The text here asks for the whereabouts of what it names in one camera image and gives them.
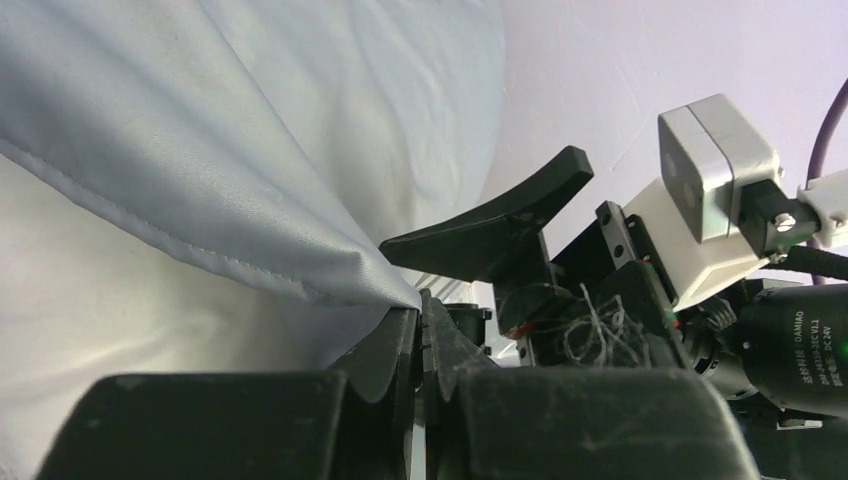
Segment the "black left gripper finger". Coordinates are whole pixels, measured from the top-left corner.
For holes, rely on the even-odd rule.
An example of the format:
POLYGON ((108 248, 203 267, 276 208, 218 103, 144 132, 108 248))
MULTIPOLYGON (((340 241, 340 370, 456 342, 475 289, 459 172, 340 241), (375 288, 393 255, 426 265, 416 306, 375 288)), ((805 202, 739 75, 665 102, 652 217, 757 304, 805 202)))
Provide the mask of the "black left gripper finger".
POLYGON ((325 370, 103 378, 38 477, 406 479, 418 320, 390 310, 325 370))

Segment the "grey pillowcase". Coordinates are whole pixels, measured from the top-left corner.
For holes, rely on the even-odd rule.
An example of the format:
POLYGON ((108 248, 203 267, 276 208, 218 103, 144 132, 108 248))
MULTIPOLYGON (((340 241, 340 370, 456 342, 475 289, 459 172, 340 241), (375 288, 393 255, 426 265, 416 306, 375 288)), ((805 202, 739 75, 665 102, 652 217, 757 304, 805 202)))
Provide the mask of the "grey pillowcase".
POLYGON ((504 67, 497 1, 5 1, 1 152, 181 262, 416 308, 377 244, 475 202, 504 67))

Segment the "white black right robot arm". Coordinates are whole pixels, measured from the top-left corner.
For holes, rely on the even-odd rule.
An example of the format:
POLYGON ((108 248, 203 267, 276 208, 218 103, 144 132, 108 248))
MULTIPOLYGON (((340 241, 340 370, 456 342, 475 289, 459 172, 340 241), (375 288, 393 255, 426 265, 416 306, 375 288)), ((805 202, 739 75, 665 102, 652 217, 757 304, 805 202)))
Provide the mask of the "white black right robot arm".
POLYGON ((382 242, 394 265, 492 286, 500 333, 526 366, 650 367, 660 351, 710 381, 746 424, 815 429, 847 414, 847 261, 809 246, 813 208, 772 179, 733 184, 734 233, 717 242, 757 268, 811 273, 824 285, 781 286, 731 272, 695 241, 687 220, 704 180, 673 162, 630 204, 606 201, 559 254, 543 227, 592 177, 564 149, 499 197, 382 242))

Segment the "white pillow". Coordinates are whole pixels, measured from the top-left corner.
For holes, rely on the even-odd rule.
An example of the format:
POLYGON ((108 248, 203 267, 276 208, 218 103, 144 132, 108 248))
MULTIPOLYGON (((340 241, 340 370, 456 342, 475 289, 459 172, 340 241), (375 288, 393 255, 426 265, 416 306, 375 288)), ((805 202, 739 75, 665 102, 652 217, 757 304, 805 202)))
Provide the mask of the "white pillow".
POLYGON ((31 478, 104 376, 320 368, 384 315, 283 299, 178 262, 3 159, 1 475, 31 478))

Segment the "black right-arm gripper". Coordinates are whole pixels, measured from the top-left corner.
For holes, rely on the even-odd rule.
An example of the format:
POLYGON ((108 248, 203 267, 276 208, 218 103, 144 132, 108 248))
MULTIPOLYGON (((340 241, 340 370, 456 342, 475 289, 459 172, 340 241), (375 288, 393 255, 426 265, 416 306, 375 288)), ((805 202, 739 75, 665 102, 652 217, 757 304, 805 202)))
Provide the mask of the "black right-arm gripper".
POLYGON ((593 177, 586 152, 567 146, 498 197, 380 244, 397 267, 500 276, 498 330, 521 365, 600 368, 500 367, 423 292, 428 478, 758 477, 725 401, 683 370, 692 360, 640 217, 604 202, 548 257, 542 229, 593 177))

